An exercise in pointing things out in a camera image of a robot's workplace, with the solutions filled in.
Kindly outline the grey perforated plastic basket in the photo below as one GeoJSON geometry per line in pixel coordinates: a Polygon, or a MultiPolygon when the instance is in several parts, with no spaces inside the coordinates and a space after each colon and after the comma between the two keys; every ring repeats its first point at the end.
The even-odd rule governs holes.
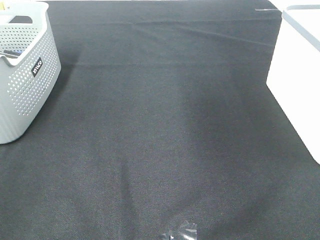
{"type": "Polygon", "coordinates": [[[30,23],[0,25],[0,143],[17,140],[50,95],[61,71],[46,2],[13,2],[2,16],[30,23]]]}

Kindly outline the black table cloth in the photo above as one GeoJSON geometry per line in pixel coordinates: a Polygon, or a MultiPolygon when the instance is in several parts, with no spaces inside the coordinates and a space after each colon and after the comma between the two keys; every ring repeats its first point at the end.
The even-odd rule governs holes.
{"type": "Polygon", "coordinates": [[[1,239],[319,239],[320,166],[266,85],[272,3],[48,5],[61,72],[0,147],[1,239]]]}

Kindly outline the clear tape piece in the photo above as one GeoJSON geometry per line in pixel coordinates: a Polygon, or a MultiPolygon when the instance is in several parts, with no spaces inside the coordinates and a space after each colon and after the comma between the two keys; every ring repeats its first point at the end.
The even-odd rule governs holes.
{"type": "Polygon", "coordinates": [[[159,240],[197,240],[197,224],[184,221],[178,227],[158,236],[159,240]]]}

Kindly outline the white storage box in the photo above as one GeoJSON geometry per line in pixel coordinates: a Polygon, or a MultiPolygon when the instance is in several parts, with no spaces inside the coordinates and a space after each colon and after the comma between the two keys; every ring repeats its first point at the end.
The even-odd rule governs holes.
{"type": "Polygon", "coordinates": [[[287,6],[266,85],[307,150],[320,161],[320,2],[287,6]]]}

